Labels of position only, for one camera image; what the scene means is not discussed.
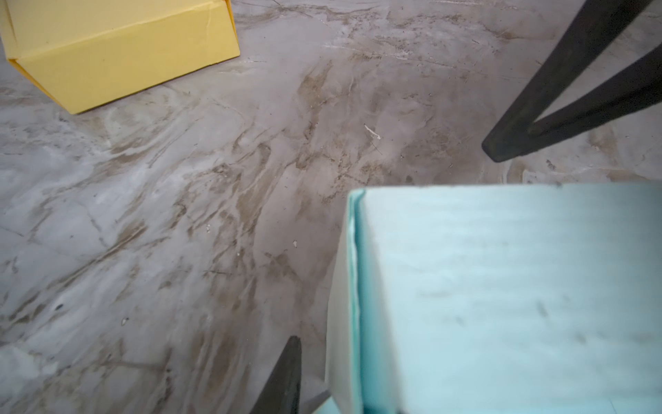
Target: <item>marble floor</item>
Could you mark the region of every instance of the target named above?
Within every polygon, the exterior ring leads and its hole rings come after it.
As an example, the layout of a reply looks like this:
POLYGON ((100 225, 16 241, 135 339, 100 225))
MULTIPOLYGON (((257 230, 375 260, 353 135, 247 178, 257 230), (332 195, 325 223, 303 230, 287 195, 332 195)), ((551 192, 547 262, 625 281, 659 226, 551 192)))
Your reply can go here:
MULTIPOLYGON (((662 38, 657 1, 562 105, 662 38)), ((349 190, 662 179, 662 108, 495 164, 579 0, 234 0, 242 55, 69 115, 0 64, 0 411, 245 413, 324 389, 349 190)))

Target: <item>white speck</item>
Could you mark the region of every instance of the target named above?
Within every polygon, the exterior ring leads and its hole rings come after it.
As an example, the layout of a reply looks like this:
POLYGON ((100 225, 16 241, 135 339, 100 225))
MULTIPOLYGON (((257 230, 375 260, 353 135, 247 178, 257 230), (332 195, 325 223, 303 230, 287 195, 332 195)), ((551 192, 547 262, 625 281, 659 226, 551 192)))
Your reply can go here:
POLYGON ((379 134, 377 134, 375 131, 373 131, 373 130, 371 130, 370 128, 368 128, 368 126, 367 126, 366 124, 363 124, 363 126, 365 127, 365 129, 368 130, 368 132, 370 132, 370 134, 372 134, 373 138, 381 139, 381 137, 379 136, 379 134))

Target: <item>black metal leg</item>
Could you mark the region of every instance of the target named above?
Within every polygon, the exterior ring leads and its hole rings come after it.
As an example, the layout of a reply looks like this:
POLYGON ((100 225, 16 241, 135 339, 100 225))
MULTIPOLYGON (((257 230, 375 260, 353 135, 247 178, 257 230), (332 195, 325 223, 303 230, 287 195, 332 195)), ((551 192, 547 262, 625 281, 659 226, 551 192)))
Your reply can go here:
POLYGON ((301 394, 301 339, 290 336, 251 414, 298 414, 301 394))
POLYGON ((534 123, 652 0, 587 0, 559 44, 483 141, 496 162, 535 152, 660 101, 656 48, 595 90, 534 123), (645 71, 643 77, 636 71, 645 71))

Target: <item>yellow box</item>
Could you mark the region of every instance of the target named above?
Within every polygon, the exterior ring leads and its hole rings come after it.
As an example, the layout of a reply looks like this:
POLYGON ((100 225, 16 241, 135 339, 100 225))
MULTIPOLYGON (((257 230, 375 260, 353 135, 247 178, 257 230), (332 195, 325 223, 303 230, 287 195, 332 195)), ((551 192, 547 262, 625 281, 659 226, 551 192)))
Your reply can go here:
POLYGON ((239 56, 230 0, 0 0, 7 60, 78 113, 239 56))

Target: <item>gray marble tile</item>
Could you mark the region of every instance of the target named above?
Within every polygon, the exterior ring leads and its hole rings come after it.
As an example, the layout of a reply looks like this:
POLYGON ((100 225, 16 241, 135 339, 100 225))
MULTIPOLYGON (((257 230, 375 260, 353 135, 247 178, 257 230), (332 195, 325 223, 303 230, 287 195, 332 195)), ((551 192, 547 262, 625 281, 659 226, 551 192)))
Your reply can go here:
MULTIPOLYGON (((662 178, 659 105, 481 152, 580 5, 236 0, 239 58, 73 116, 0 64, 1 410, 246 412, 289 335, 322 391, 352 188, 662 178)), ((651 50, 661 11, 557 106, 651 50)))

